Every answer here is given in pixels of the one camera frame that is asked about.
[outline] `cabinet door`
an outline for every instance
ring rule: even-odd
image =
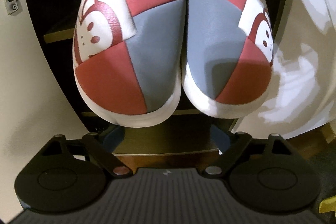
[[[274,44],[268,98],[234,131],[284,138],[336,118],[335,0],[286,0]]]
[[[37,40],[26,0],[7,14],[0,0],[0,219],[21,211],[16,175],[55,134],[87,133],[56,82]]]

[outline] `yellow object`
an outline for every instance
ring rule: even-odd
[[[333,196],[331,198],[327,198],[323,201],[321,201],[319,206],[319,213],[327,213],[331,211],[336,211],[336,196]]]

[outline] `screw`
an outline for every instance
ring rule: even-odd
[[[219,175],[223,172],[223,170],[218,166],[209,166],[209,167],[206,167],[205,172],[208,175]]]
[[[118,176],[127,175],[130,172],[130,169],[126,166],[119,166],[113,169],[113,173]]]

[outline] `black ribbed surface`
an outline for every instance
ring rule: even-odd
[[[196,169],[139,169],[91,206],[66,215],[24,211],[11,224],[322,224],[310,211],[269,216],[245,208]]]

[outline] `cartoon bear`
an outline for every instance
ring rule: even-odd
[[[259,13],[252,24],[249,39],[263,52],[266,59],[273,64],[273,37],[267,9]]]
[[[78,65],[123,40],[119,20],[106,3],[84,0],[79,13],[73,38]]]

